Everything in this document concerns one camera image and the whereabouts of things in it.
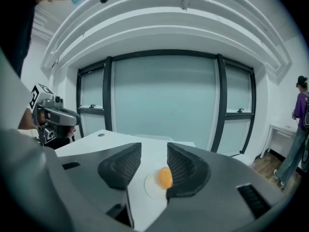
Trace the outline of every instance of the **purple shirt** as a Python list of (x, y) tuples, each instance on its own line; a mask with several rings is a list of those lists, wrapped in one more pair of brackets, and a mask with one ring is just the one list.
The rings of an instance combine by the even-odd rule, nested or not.
[(307, 110), (307, 96), (304, 93), (299, 93), (295, 106), (294, 116), (299, 118), (298, 127), (304, 129), (304, 118)]

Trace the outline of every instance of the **black cap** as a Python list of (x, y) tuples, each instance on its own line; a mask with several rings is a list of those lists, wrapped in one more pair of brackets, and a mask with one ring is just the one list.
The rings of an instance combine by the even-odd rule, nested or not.
[(303, 75), (300, 75), (300, 76), (298, 77), (297, 83), (299, 83), (299, 84), (304, 84), (305, 81), (307, 81), (307, 78), (304, 77)]
[(308, 87), (307, 79), (308, 79), (308, 78), (304, 77), (303, 75), (299, 76), (299, 77), (298, 77), (298, 80), (297, 80), (296, 87), (297, 87), (298, 85), (301, 85), (303, 88), (307, 88), (307, 87)]

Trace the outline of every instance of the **egg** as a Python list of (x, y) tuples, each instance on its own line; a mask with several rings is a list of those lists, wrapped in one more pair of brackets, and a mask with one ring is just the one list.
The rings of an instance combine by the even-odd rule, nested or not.
[(169, 189), (173, 185), (172, 173), (168, 167), (161, 168), (158, 172), (157, 183), (163, 189)]

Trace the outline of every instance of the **frosted glass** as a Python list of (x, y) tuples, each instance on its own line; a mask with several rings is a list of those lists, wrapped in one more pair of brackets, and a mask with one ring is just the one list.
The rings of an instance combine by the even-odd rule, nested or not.
[(103, 106), (103, 72), (102, 68), (82, 75), (81, 105)]
[(84, 136), (105, 129), (105, 119), (102, 115), (81, 113), (81, 119)]
[(226, 120), (217, 153), (227, 156), (239, 154), (246, 141), (250, 119)]
[(207, 148), (215, 106), (213, 59), (142, 57), (117, 61), (114, 68), (117, 132)]
[(239, 108), (245, 109), (243, 112), (251, 112), (251, 83), (249, 74), (239, 68), (226, 65), (226, 79), (228, 112), (237, 112)]

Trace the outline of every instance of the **person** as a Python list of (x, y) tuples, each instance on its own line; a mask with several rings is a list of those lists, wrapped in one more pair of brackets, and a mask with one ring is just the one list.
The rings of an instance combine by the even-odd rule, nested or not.
[(291, 175), (297, 169), (300, 160), (302, 159), (305, 139), (308, 133), (307, 128), (304, 126), (304, 118), (307, 112), (307, 100), (309, 96), (307, 78), (300, 76), (298, 78), (296, 87), (299, 89), (300, 93), (297, 97), (295, 110), (292, 113), (292, 118), (299, 118), (298, 129), (286, 159), (283, 161), (278, 170), (274, 170), (275, 178), (280, 179), (282, 186), (286, 185)]
[[(14, 13), (5, 7), (5, 5), (12, 6), (10, 2), (5, 0), (1, 2), (3, 1), (1, 13), (3, 13), (2, 18), (6, 18), (6, 23), (3, 23), (1, 28), (4, 33), (0, 36), (0, 47), (20, 78), (23, 62), (29, 50), (35, 6), (44, 0), (14, 0), (16, 1), (15, 6), (18, 7), (18, 10)], [(41, 124), (45, 123), (43, 114), (38, 119)], [(31, 111), (28, 108), (18, 128), (23, 130), (36, 128), (32, 124)], [(74, 128), (71, 128), (68, 136), (73, 135), (73, 130)]]

